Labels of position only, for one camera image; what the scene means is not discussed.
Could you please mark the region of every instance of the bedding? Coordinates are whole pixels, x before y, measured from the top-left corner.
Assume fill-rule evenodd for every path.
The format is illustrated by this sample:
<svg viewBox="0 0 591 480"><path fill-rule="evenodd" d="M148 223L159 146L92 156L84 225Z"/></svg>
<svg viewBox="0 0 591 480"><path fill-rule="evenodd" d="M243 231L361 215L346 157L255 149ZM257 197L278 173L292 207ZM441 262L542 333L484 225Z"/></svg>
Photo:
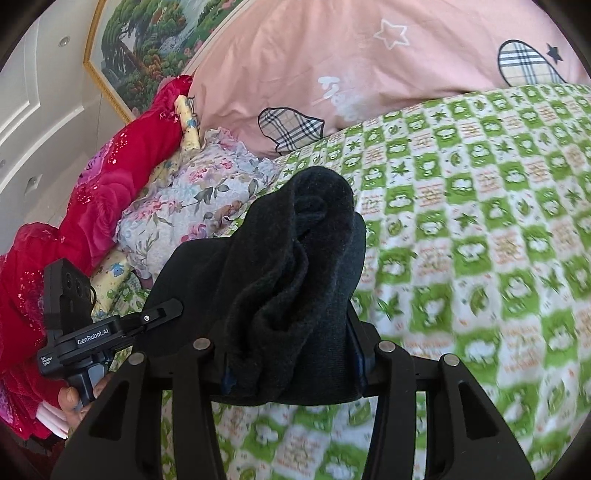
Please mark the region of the bedding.
<svg viewBox="0 0 591 480"><path fill-rule="evenodd" d="M203 131L267 157L424 100L590 82L532 0L245 0L185 71Z"/></svg>
<svg viewBox="0 0 591 480"><path fill-rule="evenodd" d="M156 279L182 242L224 228L277 174L273 161L259 160L225 129L205 139L169 185L152 184L123 212L116 239L141 278Z"/></svg>
<svg viewBox="0 0 591 480"><path fill-rule="evenodd" d="M151 170L181 141L174 101L189 91L191 77L178 77L152 107L117 133L88 163L74 188L59 228L22 226L0 256L0 418L20 437L46 438L35 418L39 405L57 405L63 382L41 377L35 355L45 340L43 269L67 258L90 275L114 246L122 211L146 184Z"/></svg>
<svg viewBox="0 0 591 480"><path fill-rule="evenodd" d="M458 354L543 478L591 409L591 89L539 85L429 101L277 165L270 190L313 165L348 179L368 229L353 296L360 318L413 355ZM422 479L424 396L417 402ZM171 408L168 392L166 479L176 477ZM376 399L213 409L230 480L359 480Z"/></svg>

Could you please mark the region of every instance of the pink flower pattern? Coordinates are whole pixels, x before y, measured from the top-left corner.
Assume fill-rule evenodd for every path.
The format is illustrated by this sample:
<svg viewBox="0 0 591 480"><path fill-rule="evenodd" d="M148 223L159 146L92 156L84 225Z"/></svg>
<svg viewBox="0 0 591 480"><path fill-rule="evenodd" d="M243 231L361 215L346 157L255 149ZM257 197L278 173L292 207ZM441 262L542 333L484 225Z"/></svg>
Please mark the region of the pink flower pattern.
<svg viewBox="0 0 591 480"><path fill-rule="evenodd" d="M194 224L189 227L189 233L181 237L181 243L189 240L197 240L200 238L207 238L207 229L205 223Z"/></svg>

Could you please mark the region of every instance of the metal screw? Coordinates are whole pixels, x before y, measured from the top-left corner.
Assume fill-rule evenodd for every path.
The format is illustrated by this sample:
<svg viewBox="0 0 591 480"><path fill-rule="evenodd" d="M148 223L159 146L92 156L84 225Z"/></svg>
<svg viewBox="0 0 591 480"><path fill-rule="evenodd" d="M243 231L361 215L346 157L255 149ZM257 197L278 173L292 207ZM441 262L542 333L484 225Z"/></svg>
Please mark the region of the metal screw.
<svg viewBox="0 0 591 480"><path fill-rule="evenodd" d="M145 359L146 357L143 353L135 352L132 353L127 360L129 360L129 363L132 365L139 365Z"/></svg>
<svg viewBox="0 0 591 480"><path fill-rule="evenodd" d="M209 338L198 338L193 342L193 348L195 350L206 350L211 344Z"/></svg>
<svg viewBox="0 0 591 480"><path fill-rule="evenodd" d="M453 353L448 353L446 356L444 356L443 361L450 367L457 367L460 364L460 359Z"/></svg>
<svg viewBox="0 0 591 480"><path fill-rule="evenodd" d="M378 348L382 351L382 352L393 352L396 350L396 344L393 342L390 342L390 340L382 340L379 344L378 344Z"/></svg>

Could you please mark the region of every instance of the tree painting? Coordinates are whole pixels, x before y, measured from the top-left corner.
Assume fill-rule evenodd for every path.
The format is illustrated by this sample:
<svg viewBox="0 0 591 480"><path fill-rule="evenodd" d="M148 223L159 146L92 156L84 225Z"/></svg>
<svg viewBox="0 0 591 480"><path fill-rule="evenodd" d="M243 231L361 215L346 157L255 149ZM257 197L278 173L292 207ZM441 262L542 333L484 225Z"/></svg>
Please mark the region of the tree painting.
<svg viewBox="0 0 591 480"><path fill-rule="evenodd" d="M138 116L242 1L121 0L101 38L102 73Z"/></svg>

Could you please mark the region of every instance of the pink pillowcase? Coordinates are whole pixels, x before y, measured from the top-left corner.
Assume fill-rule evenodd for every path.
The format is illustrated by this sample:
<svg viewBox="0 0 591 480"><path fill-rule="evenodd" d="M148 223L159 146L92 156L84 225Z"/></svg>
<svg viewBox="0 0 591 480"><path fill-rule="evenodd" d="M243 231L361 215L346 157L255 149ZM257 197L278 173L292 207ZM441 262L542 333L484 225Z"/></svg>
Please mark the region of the pink pillowcase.
<svg viewBox="0 0 591 480"><path fill-rule="evenodd" d="M186 71L201 132L259 156L505 79L589 83L532 0L245 0Z"/></svg>

